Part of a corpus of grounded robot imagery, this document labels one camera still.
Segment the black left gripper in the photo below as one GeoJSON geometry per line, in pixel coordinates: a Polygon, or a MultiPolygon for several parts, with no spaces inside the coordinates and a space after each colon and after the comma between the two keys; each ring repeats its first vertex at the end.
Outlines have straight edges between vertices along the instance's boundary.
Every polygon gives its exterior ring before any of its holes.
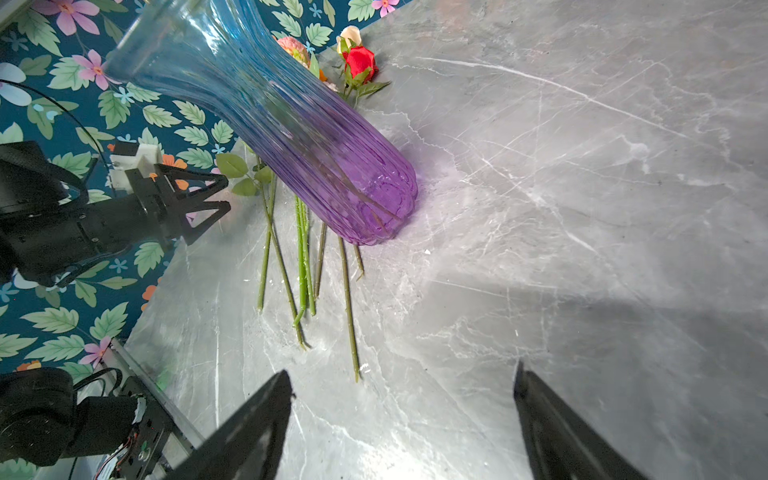
{"type": "Polygon", "coordinates": [[[88,204],[77,212],[76,225],[83,237],[84,258],[106,258],[123,253],[144,241],[173,247],[175,238],[191,245],[231,211],[228,201],[211,201],[229,186],[221,174],[198,173],[158,165],[155,176],[138,170],[125,172],[132,192],[126,196],[88,204]],[[177,215],[176,204],[200,204],[177,215]]]}

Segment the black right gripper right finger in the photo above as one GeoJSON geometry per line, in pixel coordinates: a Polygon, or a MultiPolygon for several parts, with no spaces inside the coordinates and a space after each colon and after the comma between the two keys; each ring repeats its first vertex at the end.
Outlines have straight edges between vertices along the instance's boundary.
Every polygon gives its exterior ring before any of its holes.
{"type": "Polygon", "coordinates": [[[516,369],[514,400],[535,479],[646,480],[523,362],[516,369]]]}

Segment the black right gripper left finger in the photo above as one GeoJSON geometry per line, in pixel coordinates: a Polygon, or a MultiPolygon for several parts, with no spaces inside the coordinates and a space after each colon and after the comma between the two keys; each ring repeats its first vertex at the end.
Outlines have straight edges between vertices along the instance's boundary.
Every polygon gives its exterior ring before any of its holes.
{"type": "Polygon", "coordinates": [[[161,404],[191,444],[169,479],[274,479],[283,453],[294,392],[287,371],[267,380],[208,436],[167,398],[161,404]]]}

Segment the purple blue glass vase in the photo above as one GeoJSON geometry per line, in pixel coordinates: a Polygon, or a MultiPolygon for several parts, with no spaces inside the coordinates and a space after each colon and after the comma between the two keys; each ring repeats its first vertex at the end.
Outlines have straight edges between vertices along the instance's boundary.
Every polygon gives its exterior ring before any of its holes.
{"type": "Polygon", "coordinates": [[[278,45],[251,1],[152,1],[104,70],[223,119],[350,243],[395,237],[415,209],[411,163],[278,45]]]}

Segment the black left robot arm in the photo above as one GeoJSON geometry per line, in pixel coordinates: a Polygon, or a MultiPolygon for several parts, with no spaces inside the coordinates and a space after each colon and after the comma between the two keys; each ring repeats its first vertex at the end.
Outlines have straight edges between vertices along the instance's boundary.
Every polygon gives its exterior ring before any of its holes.
{"type": "Polygon", "coordinates": [[[197,172],[156,144],[49,157],[32,140],[1,147],[1,459],[51,466],[135,437],[134,402],[79,399],[116,386],[105,361],[162,284],[173,249],[229,206],[218,171],[197,172]]]}

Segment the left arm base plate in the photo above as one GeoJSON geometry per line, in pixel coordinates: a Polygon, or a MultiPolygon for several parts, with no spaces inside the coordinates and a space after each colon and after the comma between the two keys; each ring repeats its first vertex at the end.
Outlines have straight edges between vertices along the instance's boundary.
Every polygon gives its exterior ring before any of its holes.
{"type": "Polygon", "coordinates": [[[168,479],[202,445],[203,438],[117,340],[102,357],[114,394],[137,401],[138,421],[114,454],[96,469],[97,479],[168,479]]]}

